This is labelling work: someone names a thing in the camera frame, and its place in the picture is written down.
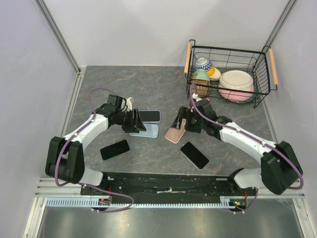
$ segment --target black wire basket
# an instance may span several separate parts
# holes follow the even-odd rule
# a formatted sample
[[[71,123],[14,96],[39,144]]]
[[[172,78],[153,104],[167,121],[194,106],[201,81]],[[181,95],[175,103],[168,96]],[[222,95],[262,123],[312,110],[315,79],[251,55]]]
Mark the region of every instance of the black wire basket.
[[[263,47],[262,52],[257,52],[219,47],[196,46],[196,41],[190,40],[188,43],[184,70],[185,78],[187,80],[187,97],[189,97],[190,85],[195,83],[198,87],[197,92],[200,92],[198,93],[200,95],[222,98],[226,101],[233,101],[235,103],[249,104],[256,108],[271,90],[277,90],[278,85],[273,51],[272,49],[269,49],[272,76],[275,84],[275,88],[271,89],[267,59],[264,53],[265,48],[266,47]],[[243,90],[220,88],[219,81],[206,82],[208,84],[199,84],[197,81],[192,81],[192,76],[195,72],[194,65],[199,58],[207,58],[208,60],[211,60],[212,64],[221,73],[225,73],[230,70],[242,70],[248,73],[253,78],[254,91],[246,92]],[[232,98],[237,98],[237,96],[239,97],[239,100],[232,100]]]

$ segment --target basket handle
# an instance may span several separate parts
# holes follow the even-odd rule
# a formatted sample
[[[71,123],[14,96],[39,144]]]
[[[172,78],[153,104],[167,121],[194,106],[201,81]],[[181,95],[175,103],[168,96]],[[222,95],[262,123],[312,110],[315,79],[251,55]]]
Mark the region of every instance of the basket handle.
[[[270,59],[270,61],[271,61],[273,81],[274,81],[274,84],[277,86],[277,85],[278,85],[278,79],[277,79],[277,74],[276,74],[276,67],[275,67],[273,49],[270,48],[270,49],[268,50],[268,52],[269,52],[269,59]]]
[[[186,62],[185,62],[185,68],[184,68],[184,73],[185,74],[188,74],[188,67],[189,67],[189,60],[190,60],[190,52],[191,52],[191,50],[192,50],[192,43],[188,42]]]

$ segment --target robotic arm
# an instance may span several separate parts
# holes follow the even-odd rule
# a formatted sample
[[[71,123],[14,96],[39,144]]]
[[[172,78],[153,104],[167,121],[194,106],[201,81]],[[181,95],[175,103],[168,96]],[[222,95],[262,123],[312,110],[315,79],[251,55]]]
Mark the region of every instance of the robotic arm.
[[[133,109],[132,103],[133,98],[109,95],[107,103],[97,108],[96,114],[93,113],[74,132],[65,137],[54,137],[50,142],[45,173],[54,177],[57,158],[64,144],[70,140],[64,151],[64,154],[68,153],[68,158],[62,157],[58,166],[58,178],[71,183],[100,185],[103,173],[85,167],[84,150],[100,133],[115,124],[120,125],[127,133],[146,131],[139,118],[138,109]]]
[[[240,148],[258,161],[261,165],[260,168],[251,170],[239,169],[231,175],[239,188],[265,186],[271,192],[281,194],[298,179],[298,175],[294,169],[277,153],[264,145],[276,148],[279,152],[288,157],[291,163],[299,170],[300,174],[303,174],[302,168],[290,144],[285,141],[276,144],[253,135],[239,127],[229,118],[218,117],[208,100],[202,100],[197,94],[194,94],[193,98],[196,107],[204,116],[225,126],[207,121],[202,118],[194,108],[181,107],[172,127],[180,129],[182,120],[186,119],[186,131],[201,133],[203,129],[209,136],[213,136],[218,140]],[[257,143],[254,138],[261,141],[262,144]]]

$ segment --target white wall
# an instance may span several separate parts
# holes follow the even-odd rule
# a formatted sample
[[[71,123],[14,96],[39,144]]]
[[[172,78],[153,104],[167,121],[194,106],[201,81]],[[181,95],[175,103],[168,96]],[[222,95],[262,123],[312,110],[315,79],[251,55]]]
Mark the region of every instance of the white wall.
[[[304,192],[317,223],[317,1],[300,0],[272,48],[279,77],[267,96],[279,140],[294,148],[304,171]]]
[[[0,237],[22,237],[75,81],[33,0],[0,1]]]
[[[81,67],[185,64],[187,42],[261,50],[287,0],[45,0]]]

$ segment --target black smartphone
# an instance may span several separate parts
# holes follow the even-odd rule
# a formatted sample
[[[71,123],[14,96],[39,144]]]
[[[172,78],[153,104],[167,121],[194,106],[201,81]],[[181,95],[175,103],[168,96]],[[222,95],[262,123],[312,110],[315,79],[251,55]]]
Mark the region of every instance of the black smartphone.
[[[139,111],[139,116],[142,122],[160,122],[160,111],[158,110]]]
[[[122,140],[114,143],[110,146],[104,147],[100,150],[103,160],[109,160],[111,158],[122,155],[130,150],[127,140]]]
[[[206,156],[190,142],[187,142],[182,148],[180,148],[180,151],[200,170],[209,162],[209,159],[207,159]]]

